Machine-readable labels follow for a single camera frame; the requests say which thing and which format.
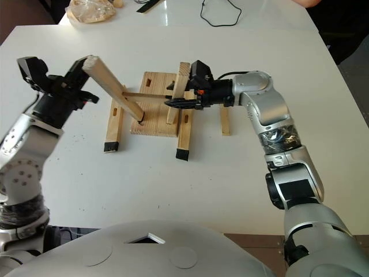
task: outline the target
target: silver robot arm segment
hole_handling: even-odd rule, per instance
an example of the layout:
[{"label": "silver robot arm segment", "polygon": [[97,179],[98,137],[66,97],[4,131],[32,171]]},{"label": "silver robot arm segment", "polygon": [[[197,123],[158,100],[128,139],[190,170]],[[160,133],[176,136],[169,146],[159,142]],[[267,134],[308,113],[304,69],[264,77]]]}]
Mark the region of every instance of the silver robot arm segment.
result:
[{"label": "silver robot arm segment", "polygon": [[235,76],[233,92],[265,151],[270,199],[285,210],[286,276],[369,276],[366,255],[339,216],[322,204],[321,179],[272,78],[264,72]]},{"label": "silver robot arm segment", "polygon": [[267,183],[272,202],[287,209],[297,198],[321,203],[321,179],[293,124],[283,97],[273,88],[272,78],[264,72],[235,76],[235,104],[245,106],[254,130],[265,151],[270,170]]}]

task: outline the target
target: floor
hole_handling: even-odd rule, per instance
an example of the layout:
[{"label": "floor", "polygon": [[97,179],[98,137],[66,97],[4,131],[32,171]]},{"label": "floor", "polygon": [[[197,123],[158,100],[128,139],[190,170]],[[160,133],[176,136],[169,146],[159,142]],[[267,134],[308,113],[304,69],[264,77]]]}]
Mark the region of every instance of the floor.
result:
[{"label": "floor", "polygon": [[[63,228],[62,243],[68,243],[82,235],[94,232],[98,229]],[[284,236],[280,235],[245,235],[224,234],[245,251],[266,264],[277,277],[283,277],[288,268],[284,261],[283,242]],[[363,247],[369,258],[369,235],[356,235],[358,243]]]},{"label": "floor", "polygon": [[369,36],[338,69],[369,127]]}]

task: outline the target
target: wire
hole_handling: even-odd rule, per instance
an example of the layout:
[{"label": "wire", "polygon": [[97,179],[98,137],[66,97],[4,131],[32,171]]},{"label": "wire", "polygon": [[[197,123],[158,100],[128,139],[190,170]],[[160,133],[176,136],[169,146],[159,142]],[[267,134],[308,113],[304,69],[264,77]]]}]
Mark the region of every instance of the wire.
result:
[{"label": "wire", "polygon": [[239,7],[235,6],[235,4],[233,4],[230,0],[227,0],[235,9],[238,9],[240,11],[240,13],[238,14],[237,16],[237,19],[236,19],[236,22],[234,22],[233,24],[220,24],[220,25],[214,25],[212,23],[210,23],[209,20],[207,20],[204,16],[202,16],[202,10],[204,9],[204,6],[205,6],[205,0],[202,1],[202,4],[201,4],[201,11],[200,11],[200,17],[202,19],[204,19],[210,26],[212,27],[227,27],[227,26],[234,26],[238,23],[238,19],[240,18],[240,15],[242,13],[242,9],[240,9]]},{"label": "wire", "polygon": [[26,106],[26,108],[23,110],[23,114],[25,114],[28,111],[28,109],[31,108],[37,102],[37,100],[39,100],[39,98],[40,98],[40,92],[37,91],[36,99],[31,104]]},{"label": "wire", "polygon": [[69,229],[69,231],[70,231],[72,234],[79,235],[79,236],[84,235],[84,234],[80,234],[80,233],[73,232],[73,231],[71,230],[71,228],[70,228],[70,227],[68,227],[68,229]]},{"label": "wire", "polygon": [[70,240],[72,241],[72,240],[73,240],[73,235],[71,234],[71,231],[70,231],[70,230],[68,230],[68,229],[60,229],[60,232],[63,232],[63,231],[65,231],[65,232],[68,232],[68,233],[69,233],[69,235],[70,235]]},{"label": "wire", "polygon": [[133,0],[133,1],[136,2],[137,4],[146,4],[150,0]]},{"label": "wire", "polygon": [[223,77],[225,76],[228,76],[228,75],[236,75],[236,74],[246,74],[248,73],[249,71],[232,71],[232,72],[227,72],[227,73],[224,73],[223,75],[219,76],[218,77],[218,80],[222,79]]}]

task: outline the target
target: wooden plank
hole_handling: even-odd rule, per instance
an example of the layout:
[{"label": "wooden plank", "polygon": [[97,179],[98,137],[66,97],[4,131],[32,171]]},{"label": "wooden plank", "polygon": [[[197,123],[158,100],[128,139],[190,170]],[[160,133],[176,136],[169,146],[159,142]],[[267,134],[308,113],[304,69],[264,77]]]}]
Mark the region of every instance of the wooden plank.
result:
[{"label": "wooden plank", "polygon": [[118,150],[121,141],[121,131],[123,124],[123,108],[117,101],[111,99],[111,108],[104,143],[104,153],[115,152]]},{"label": "wooden plank", "polygon": [[[173,91],[166,89],[176,78],[175,73],[145,72],[140,93],[150,95],[173,95]],[[145,134],[149,136],[176,137],[178,117],[173,124],[167,124],[169,107],[165,104],[139,103],[145,111],[145,120],[139,124],[132,121],[131,134]]]},{"label": "wooden plank", "polygon": [[[186,91],[184,96],[186,99],[194,99],[194,93],[192,91]],[[189,160],[193,112],[193,109],[182,110],[179,125],[177,153],[175,156],[177,159]]]},{"label": "wooden plank", "polygon": [[[191,65],[188,62],[181,62],[179,64],[178,74],[175,79],[173,88],[173,98],[182,98],[185,93],[186,85],[189,80]],[[177,108],[169,108],[167,115],[167,124],[173,124],[175,118],[178,116],[179,110]]]},{"label": "wooden plank", "polygon": [[88,56],[82,67],[115,101],[122,106],[134,119],[142,121],[144,111],[135,102],[130,102],[122,95],[126,87],[111,73],[108,67],[97,56]]},{"label": "wooden plank", "polygon": [[223,104],[221,104],[219,105],[219,108],[220,108],[221,134],[223,136],[230,136],[231,131],[229,130],[228,107],[224,107]]}]

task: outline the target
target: wooden stick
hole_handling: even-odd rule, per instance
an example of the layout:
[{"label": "wooden stick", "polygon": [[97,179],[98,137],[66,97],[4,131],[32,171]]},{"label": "wooden stick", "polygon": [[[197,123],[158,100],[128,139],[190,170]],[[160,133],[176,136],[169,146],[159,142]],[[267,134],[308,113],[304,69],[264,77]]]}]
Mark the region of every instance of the wooden stick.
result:
[{"label": "wooden stick", "polygon": [[164,104],[171,100],[171,95],[144,94],[136,92],[122,92],[122,95],[132,102]]},{"label": "wooden stick", "polygon": [[230,136],[231,131],[229,130],[228,108],[224,107],[223,104],[219,105],[219,108],[220,108],[221,134],[223,136]]},{"label": "wooden stick", "polygon": [[121,131],[123,124],[123,108],[117,101],[111,99],[111,108],[104,143],[104,153],[115,152],[118,150],[121,140]]},{"label": "wooden stick", "polygon": [[[191,65],[188,62],[181,62],[179,64],[179,70],[173,88],[173,98],[183,97],[187,82],[189,80],[190,70]],[[167,115],[167,124],[173,124],[175,117],[178,116],[178,112],[179,110],[177,108],[169,108]]]},{"label": "wooden stick", "polygon": [[[192,91],[186,91],[184,95],[186,99],[194,99],[194,94]],[[188,110],[182,110],[178,134],[177,153],[175,156],[177,159],[189,160],[193,112],[194,110],[192,108]]]},{"label": "wooden stick", "polygon": [[126,90],[118,79],[106,67],[97,56],[88,56],[82,67],[83,71],[90,75],[119,105],[125,109],[134,119],[141,122],[144,119],[144,111],[137,103],[128,101],[122,92]]}]

